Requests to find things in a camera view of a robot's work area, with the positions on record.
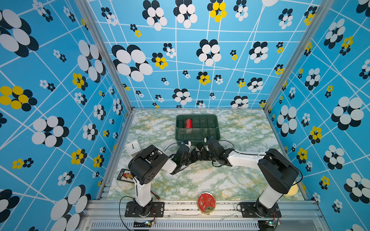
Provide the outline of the black grey argyle sock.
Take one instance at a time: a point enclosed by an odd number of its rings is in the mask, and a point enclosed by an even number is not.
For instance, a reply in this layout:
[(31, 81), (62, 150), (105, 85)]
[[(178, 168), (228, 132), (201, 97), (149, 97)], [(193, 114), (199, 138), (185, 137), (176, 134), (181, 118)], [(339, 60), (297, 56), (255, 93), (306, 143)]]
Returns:
[(196, 161), (209, 161), (209, 151), (207, 151), (207, 149), (205, 148), (197, 148), (195, 147), (192, 151), (191, 151), (191, 157), (194, 159), (194, 162)]

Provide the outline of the green compartment tray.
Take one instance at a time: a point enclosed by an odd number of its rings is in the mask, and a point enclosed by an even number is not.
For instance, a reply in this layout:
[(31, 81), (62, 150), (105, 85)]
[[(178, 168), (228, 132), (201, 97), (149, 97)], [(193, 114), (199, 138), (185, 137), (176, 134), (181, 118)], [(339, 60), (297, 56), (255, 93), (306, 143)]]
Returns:
[(177, 120), (192, 119), (192, 129), (179, 129), (175, 123), (175, 140), (178, 145), (183, 141), (190, 141), (192, 145), (204, 142), (204, 139), (208, 137), (214, 137), (220, 140), (220, 128), (218, 124), (218, 118), (215, 114), (184, 114), (177, 115)]

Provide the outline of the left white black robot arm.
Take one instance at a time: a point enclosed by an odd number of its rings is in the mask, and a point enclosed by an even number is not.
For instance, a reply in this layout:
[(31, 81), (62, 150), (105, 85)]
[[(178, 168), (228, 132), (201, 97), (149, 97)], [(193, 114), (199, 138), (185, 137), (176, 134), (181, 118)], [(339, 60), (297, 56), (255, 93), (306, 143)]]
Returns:
[(147, 208), (152, 203), (151, 182), (161, 170), (174, 175), (193, 163), (191, 146), (190, 141), (184, 141), (177, 153), (169, 157), (151, 144), (129, 162), (128, 167), (134, 178), (136, 190), (134, 203), (140, 209)]

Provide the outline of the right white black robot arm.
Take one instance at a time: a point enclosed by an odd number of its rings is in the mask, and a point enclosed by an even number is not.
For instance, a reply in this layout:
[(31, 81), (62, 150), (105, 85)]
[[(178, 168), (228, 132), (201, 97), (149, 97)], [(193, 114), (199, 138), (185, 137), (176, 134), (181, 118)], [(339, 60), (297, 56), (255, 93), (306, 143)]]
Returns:
[(233, 148), (225, 149), (217, 139), (205, 138), (205, 147), (211, 161), (228, 167), (248, 167), (261, 170), (267, 186), (255, 202), (255, 211), (265, 216), (277, 201), (296, 184), (302, 172), (278, 150), (270, 148), (263, 154), (247, 154)]

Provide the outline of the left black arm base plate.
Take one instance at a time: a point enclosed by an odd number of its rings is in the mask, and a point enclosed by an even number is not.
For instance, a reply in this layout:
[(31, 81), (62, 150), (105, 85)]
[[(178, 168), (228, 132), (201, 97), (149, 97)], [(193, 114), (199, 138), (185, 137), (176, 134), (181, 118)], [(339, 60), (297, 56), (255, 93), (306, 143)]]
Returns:
[(126, 204), (124, 216), (127, 218), (162, 218), (164, 206), (164, 202), (150, 202), (145, 207), (141, 207), (135, 201), (130, 201)]

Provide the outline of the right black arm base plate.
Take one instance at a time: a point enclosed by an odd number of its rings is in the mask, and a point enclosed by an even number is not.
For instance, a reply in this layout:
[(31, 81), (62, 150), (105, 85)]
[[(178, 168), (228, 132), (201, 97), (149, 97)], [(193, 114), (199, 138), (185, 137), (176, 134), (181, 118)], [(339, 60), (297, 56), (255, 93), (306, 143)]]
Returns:
[(240, 202), (237, 204), (237, 211), (243, 218), (281, 218), (281, 211), (275, 203), (272, 208), (265, 209), (263, 206), (255, 207), (255, 202)]

